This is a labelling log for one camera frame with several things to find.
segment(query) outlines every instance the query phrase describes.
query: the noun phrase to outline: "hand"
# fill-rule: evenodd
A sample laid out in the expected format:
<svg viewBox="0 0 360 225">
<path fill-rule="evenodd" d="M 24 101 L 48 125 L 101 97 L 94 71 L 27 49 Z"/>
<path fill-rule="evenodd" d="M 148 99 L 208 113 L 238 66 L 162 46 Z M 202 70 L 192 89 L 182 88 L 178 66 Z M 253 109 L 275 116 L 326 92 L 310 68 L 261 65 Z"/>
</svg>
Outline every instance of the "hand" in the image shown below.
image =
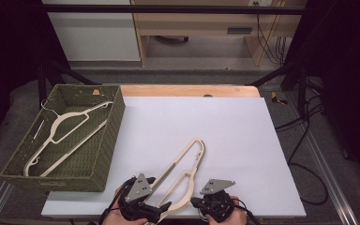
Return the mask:
<svg viewBox="0 0 360 225">
<path fill-rule="evenodd" d="M 118 200 L 113 204 L 112 210 L 104 219 L 103 225 L 143 225 L 148 222 L 146 218 L 139 218 L 134 221 L 127 221 L 121 214 L 119 210 Z"/>
<path fill-rule="evenodd" d="M 230 196 L 233 202 L 239 205 L 238 197 Z M 221 223 L 217 223 L 209 214 L 206 214 L 206 218 L 209 221 L 209 225 L 246 225 L 247 224 L 247 214 L 244 210 L 239 208 L 234 208 L 230 216 Z"/>
</svg>

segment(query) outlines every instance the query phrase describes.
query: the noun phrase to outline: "woven plastic basket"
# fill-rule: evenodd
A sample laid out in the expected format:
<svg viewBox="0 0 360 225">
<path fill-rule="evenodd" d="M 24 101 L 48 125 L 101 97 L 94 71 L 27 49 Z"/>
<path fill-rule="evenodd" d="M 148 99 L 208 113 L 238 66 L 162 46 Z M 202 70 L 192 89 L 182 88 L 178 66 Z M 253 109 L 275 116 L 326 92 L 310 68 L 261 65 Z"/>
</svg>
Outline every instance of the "woven plastic basket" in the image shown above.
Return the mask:
<svg viewBox="0 0 360 225">
<path fill-rule="evenodd" d="M 90 112 L 89 119 L 60 143 L 49 143 L 39 155 L 37 164 L 30 167 L 29 176 L 24 176 L 23 169 L 27 161 L 50 136 L 52 124 L 57 119 L 56 113 L 62 115 L 83 112 L 105 101 L 113 101 L 113 104 Z M 59 84 L 54 87 L 44 106 L 46 109 L 39 112 L 0 176 L 20 188 L 42 191 L 103 191 L 125 111 L 120 87 Z M 84 115 L 79 115 L 64 120 L 53 138 L 56 141 L 61 139 L 84 119 Z M 106 119 L 107 124 L 58 167 L 46 177 L 40 176 Z"/>
</svg>

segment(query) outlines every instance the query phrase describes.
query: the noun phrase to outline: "white cabinet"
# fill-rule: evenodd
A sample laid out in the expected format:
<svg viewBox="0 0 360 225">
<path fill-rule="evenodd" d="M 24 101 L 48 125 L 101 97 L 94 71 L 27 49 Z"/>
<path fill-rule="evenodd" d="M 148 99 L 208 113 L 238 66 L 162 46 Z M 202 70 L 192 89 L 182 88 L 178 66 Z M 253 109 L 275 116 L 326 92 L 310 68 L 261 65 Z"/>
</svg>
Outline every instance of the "white cabinet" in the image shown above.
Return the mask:
<svg viewBox="0 0 360 225">
<path fill-rule="evenodd" d="M 44 4 L 129 5 L 128 0 L 42 0 Z M 68 61 L 140 61 L 131 13 L 49 13 Z"/>
</svg>

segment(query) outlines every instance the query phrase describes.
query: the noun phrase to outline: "white table surface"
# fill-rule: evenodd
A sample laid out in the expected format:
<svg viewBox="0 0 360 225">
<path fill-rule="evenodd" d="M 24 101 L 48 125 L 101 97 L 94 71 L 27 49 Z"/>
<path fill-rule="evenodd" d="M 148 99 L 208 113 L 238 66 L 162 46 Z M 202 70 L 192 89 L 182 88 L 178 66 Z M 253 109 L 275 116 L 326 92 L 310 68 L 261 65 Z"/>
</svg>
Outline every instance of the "white table surface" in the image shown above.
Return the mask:
<svg viewBox="0 0 360 225">
<path fill-rule="evenodd" d="M 205 156 L 195 177 L 194 196 L 209 178 L 233 180 L 226 189 L 256 217 L 306 215 L 261 97 L 124 97 L 125 114 L 101 193 L 51 192 L 42 215 L 54 218 L 99 217 L 115 190 L 131 176 L 159 177 L 193 138 L 201 138 Z M 183 170 L 191 169 L 196 144 L 149 199 L 157 203 Z M 173 194 L 174 203 L 186 183 Z M 190 206 L 174 218 L 198 218 Z"/>
</svg>

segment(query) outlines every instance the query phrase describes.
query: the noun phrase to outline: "hanger hook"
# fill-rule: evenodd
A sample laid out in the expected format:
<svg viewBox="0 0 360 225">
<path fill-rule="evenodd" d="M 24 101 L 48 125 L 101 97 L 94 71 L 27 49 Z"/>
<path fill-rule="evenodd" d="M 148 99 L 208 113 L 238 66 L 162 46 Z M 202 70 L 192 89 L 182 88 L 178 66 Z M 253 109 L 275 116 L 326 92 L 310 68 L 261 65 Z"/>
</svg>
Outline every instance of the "hanger hook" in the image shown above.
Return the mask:
<svg viewBox="0 0 360 225">
<path fill-rule="evenodd" d="M 52 111 L 52 112 L 53 112 L 54 114 L 56 114 L 57 117 L 58 117 L 59 115 L 57 114 L 57 112 L 55 112 L 54 110 L 51 110 L 51 109 L 48 109 L 48 108 L 45 107 L 45 102 L 46 102 L 46 101 L 48 101 L 48 99 L 43 99 L 43 100 L 40 102 L 40 106 L 41 106 L 44 110 Z"/>
</svg>

